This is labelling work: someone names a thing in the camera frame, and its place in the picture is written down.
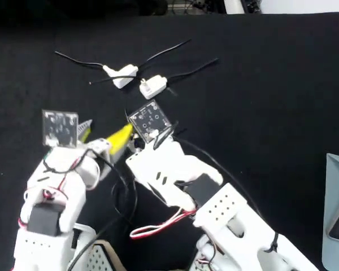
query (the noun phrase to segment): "yellow tip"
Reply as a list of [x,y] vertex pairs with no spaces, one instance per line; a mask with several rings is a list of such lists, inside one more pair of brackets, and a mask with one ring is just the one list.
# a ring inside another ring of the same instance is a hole
[[107,140],[112,144],[112,148],[109,152],[111,155],[115,155],[127,144],[132,135],[132,131],[133,126],[129,123],[107,138]]

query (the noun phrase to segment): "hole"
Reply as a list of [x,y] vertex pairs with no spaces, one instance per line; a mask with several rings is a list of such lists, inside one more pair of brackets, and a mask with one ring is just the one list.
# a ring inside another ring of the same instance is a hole
[[236,219],[236,216],[227,222],[227,228],[237,237],[242,238],[245,235],[244,225]]

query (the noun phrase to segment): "black cable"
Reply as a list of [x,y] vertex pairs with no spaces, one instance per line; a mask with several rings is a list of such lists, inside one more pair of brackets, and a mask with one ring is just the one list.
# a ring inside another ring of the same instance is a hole
[[128,185],[125,181],[124,176],[122,175],[122,173],[117,169],[117,167],[115,167],[113,164],[111,164],[109,161],[107,161],[107,159],[105,159],[102,155],[100,155],[99,153],[93,151],[92,149],[89,149],[90,151],[92,151],[92,153],[94,153],[96,155],[97,158],[101,159],[106,165],[108,165],[120,178],[120,180],[122,181],[123,185],[125,186],[126,190],[128,191]]
[[143,78],[139,77],[139,76],[132,76],[132,75],[121,75],[121,76],[112,76],[112,77],[108,77],[108,78],[105,78],[105,79],[101,79],[101,80],[98,80],[98,81],[94,81],[94,82],[89,82],[89,85],[94,85],[94,84],[98,84],[98,83],[103,83],[103,82],[106,82],[106,81],[111,81],[111,80],[114,80],[114,79],[120,79],[120,78],[132,78],[132,79],[137,79],[139,81],[141,81]]
[[79,60],[77,60],[77,59],[71,58],[71,57],[68,56],[68,55],[64,55],[63,53],[58,52],[58,51],[55,51],[55,53],[56,53],[57,55],[60,55],[60,56],[62,56],[62,57],[64,57],[64,58],[69,59],[69,60],[71,60],[71,61],[73,61],[73,62],[75,62],[75,63],[77,63],[77,64],[80,64],[80,65],[99,66],[99,67],[101,67],[101,68],[103,68],[103,66],[104,66],[104,64],[102,64],[102,63],[79,61]]
[[[124,179],[124,177],[123,177],[123,175],[120,173],[120,171],[114,166],[114,165],[112,165],[111,163],[109,163],[108,161],[107,161],[107,159],[105,159],[104,157],[102,157],[100,154],[98,154],[97,152],[95,152],[95,151],[93,151],[92,149],[87,149],[87,151],[92,151],[96,156],[97,156],[97,158],[99,158],[99,159],[101,159],[105,164],[107,164],[112,170],[114,170],[116,173],[117,173],[117,175],[119,176],[119,178],[121,179],[121,181],[122,181],[122,183],[124,184],[124,186],[126,187],[126,189],[128,189],[128,186],[127,186],[127,183],[125,182],[125,179]],[[137,188],[136,188],[136,183],[135,183],[135,181],[134,181],[134,179],[133,179],[133,191],[134,191],[134,194],[135,194],[135,199],[134,199],[134,207],[133,207],[133,211],[132,211],[132,213],[131,213],[131,216],[129,217],[129,220],[131,221],[132,220],[132,218],[133,218],[133,216],[134,216],[134,214],[135,214],[135,212],[136,212],[136,209],[137,209],[137,203],[138,203],[138,193],[137,193]],[[88,243],[88,244],[86,244],[84,247],[83,247],[83,249],[77,254],[77,256],[73,259],[73,261],[72,261],[72,263],[71,263],[71,265],[68,267],[68,270],[67,271],[72,271],[73,270],[73,268],[74,268],[74,266],[75,266],[75,264],[78,262],[78,260],[80,259],[80,257],[82,257],[82,255],[85,253],[85,251],[91,246],[91,245],[93,245],[94,244],[94,242],[103,234],[103,233],[105,233],[107,230],[108,230],[108,228],[112,225],[112,224],[114,224],[115,222],[117,222],[117,221],[119,221],[119,219],[117,219],[117,220],[111,220],[111,221],[109,221],[99,232],[98,232],[98,234]]]
[[176,13],[175,13],[175,3],[176,3],[176,0],[173,0],[173,1],[172,1],[172,13],[173,13],[174,15],[176,15]]
[[96,242],[96,240],[97,240],[102,234],[104,234],[104,233],[109,229],[110,226],[112,226],[114,223],[116,223],[116,222],[118,222],[118,221],[119,221],[119,219],[109,221],[109,222],[108,222],[108,223],[107,223],[107,224],[106,224],[106,225],[98,232],[98,234],[97,234],[95,237],[93,237],[93,239],[90,240],[89,243],[86,244],[86,245],[82,248],[82,250],[81,250],[81,251],[77,254],[77,256],[73,259],[73,261],[72,261],[72,263],[70,264],[70,266],[68,267],[68,270],[67,270],[67,271],[72,271],[73,268],[74,268],[74,266],[76,265],[76,263],[79,261],[80,257],[82,257],[82,255],[85,253],[85,251],[86,251],[90,246],[92,246],[92,245]]
[[176,127],[178,126],[179,122],[177,121],[175,124],[171,125],[169,128],[168,128],[168,131],[163,131],[162,133],[165,133],[165,135],[163,135],[160,139],[159,136],[156,136],[156,139],[153,143],[153,150],[155,151],[156,149],[158,149],[158,147],[172,134],[172,132],[176,129]]
[[145,64],[147,64],[147,62],[149,62],[149,61],[155,59],[156,57],[158,57],[158,56],[160,56],[160,55],[163,55],[163,54],[165,54],[165,53],[168,53],[168,52],[170,52],[170,51],[172,51],[172,50],[174,50],[174,49],[177,49],[177,48],[181,47],[182,45],[185,45],[186,43],[188,43],[188,42],[190,42],[190,41],[191,41],[191,39],[189,39],[189,40],[187,40],[187,41],[184,41],[184,42],[181,42],[181,43],[179,43],[179,44],[177,44],[177,45],[175,45],[175,46],[173,46],[173,47],[171,47],[171,48],[165,49],[165,50],[163,50],[163,51],[161,51],[161,52],[159,52],[159,53],[157,53],[157,54],[151,56],[151,57],[148,58],[145,62],[143,62],[141,65],[139,65],[139,66],[138,66],[138,69],[140,69],[140,68],[143,67]]
[[[114,184],[114,186],[112,187],[112,190],[111,190],[111,197],[112,199],[114,199],[114,190],[116,188],[116,185],[117,185],[117,182]],[[129,218],[126,218],[126,216],[124,214],[122,214],[118,208],[117,208],[117,205],[115,203],[115,200],[113,201],[113,206],[114,206],[114,209],[115,211],[117,212],[117,214],[119,214],[129,225],[133,225],[132,224],[132,219],[134,217],[134,214],[136,213],[136,209],[137,209],[137,204],[138,204],[138,193],[137,193],[137,187],[136,187],[136,182],[135,180],[133,179],[133,191],[134,191],[134,206],[133,206],[133,210],[132,210],[132,213],[131,215],[129,216]]]
[[47,159],[48,155],[50,155],[50,154],[48,154],[47,157],[45,157],[43,159],[43,165],[46,168],[47,172],[53,172],[53,173],[57,173],[57,174],[67,174],[67,173],[69,173],[71,171],[75,171],[80,166],[80,164],[83,162],[83,160],[84,160],[85,156],[87,155],[87,153],[89,151],[91,151],[91,150],[92,149],[90,149],[90,148],[86,149],[85,152],[83,153],[83,155],[81,156],[80,160],[75,164],[75,166],[74,167],[70,167],[67,171],[57,171],[55,168],[50,167],[47,164],[47,162],[46,162],[46,159]]
[[204,65],[201,65],[200,67],[194,69],[193,71],[185,72],[185,73],[179,73],[179,74],[177,74],[177,75],[172,75],[172,76],[170,76],[170,77],[167,78],[167,81],[169,81],[169,80],[171,80],[171,79],[173,79],[173,78],[176,78],[176,77],[182,77],[182,76],[192,75],[192,74],[194,74],[194,73],[196,73],[196,72],[198,72],[198,71],[200,71],[200,70],[202,70],[202,69],[204,69],[204,68],[206,68],[206,67],[208,67],[208,66],[210,66],[210,65],[212,65],[212,64],[214,64],[214,63],[216,63],[218,60],[219,60],[218,58],[215,58],[215,59],[213,59],[213,60],[211,60],[211,61],[205,63]]
[[188,9],[190,8],[190,7],[192,7],[193,6],[193,4],[194,4],[194,1],[189,1],[190,2],[190,4],[186,7],[186,5],[187,5],[187,1],[188,0],[185,0],[185,10],[184,10],[184,14],[187,14],[188,15]]
[[255,209],[255,212],[262,218],[262,214],[258,208],[258,206],[256,205],[254,199],[251,197],[251,195],[247,192],[247,190],[244,188],[244,186],[242,185],[242,183],[230,172],[228,171],[224,166],[222,166],[215,158],[213,158],[207,151],[205,151],[204,149],[196,146],[195,144],[185,140],[185,139],[181,139],[181,138],[177,138],[175,136],[173,136],[173,138],[175,140],[177,140],[180,143],[186,144],[188,146],[190,146],[191,148],[195,149],[196,151],[199,151],[201,153],[203,153],[204,155],[206,155],[208,158],[211,159],[211,161],[217,165],[218,168],[220,168],[223,172],[225,172],[242,190],[242,192],[245,194],[245,196],[247,197],[248,201],[251,203],[252,207]]
[[210,236],[207,235],[207,237],[208,237],[208,239],[210,240],[210,242],[211,242],[211,244],[212,244],[212,247],[214,248],[214,254],[213,254],[212,258],[208,261],[208,264],[207,264],[209,270],[210,270],[210,271],[213,271],[213,269],[212,269],[212,267],[211,267],[211,263],[212,263],[212,261],[214,260],[214,258],[215,258],[215,256],[216,256],[217,248],[216,248],[215,242],[210,238]]
[[271,246],[268,250],[265,250],[264,252],[266,253],[270,253],[272,251],[277,252],[277,240],[279,238],[279,234],[277,232],[275,232],[275,236],[273,238],[273,241],[271,242]]

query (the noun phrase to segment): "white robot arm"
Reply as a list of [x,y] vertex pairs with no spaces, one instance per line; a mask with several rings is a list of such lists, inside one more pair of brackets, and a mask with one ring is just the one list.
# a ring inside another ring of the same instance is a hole
[[185,155],[171,136],[156,150],[153,141],[146,144],[127,159],[127,165],[136,181],[166,205],[195,212],[193,225],[205,235],[197,242],[190,271],[318,270],[288,239],[275,233],[231,184],[220,187],[223,178],[215,168]]
[[[79,142],[76,148],[54,147],[40,162],[24,193],[14,271],[65,271],[75,253],[95,236],[92,228],[75,222],[86,190],[95,188],[110,171],[108,166],[100,170],[91,150],[109,160],[110,148],[103,138]],[[74,229],[81,232],[76,250],[72,249]],[[86,270],[88,254],[82,255],[75,271]]]

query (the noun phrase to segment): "black fabric surface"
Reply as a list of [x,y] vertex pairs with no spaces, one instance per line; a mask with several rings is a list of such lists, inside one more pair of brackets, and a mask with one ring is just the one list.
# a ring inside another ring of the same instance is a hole
[[[45,153],[41,109],[94,119],[105,137],[145,103],[138,83],[88,85],[102,71],[53,54],[119,69],[191,37],[143,76],[220,63],[174,83],[157,97],[180,137],[205,148],[234,173],[268,223],[321,268],[325,154],[339,154],[339,14],[123,18],[57,28],[0,29],[0,271],[13,263],[16,220],[27,179]],[[186,152],[199,155],[185,148]],[[115,218],[116,176],[89,192],[80,222],[98,230]],[[175,209],[138,186],[135,226],[164,221]],[[183,268],[201,231],[191,221],[156,237],[129,241],[125,222],[106,237],[128,270]]]

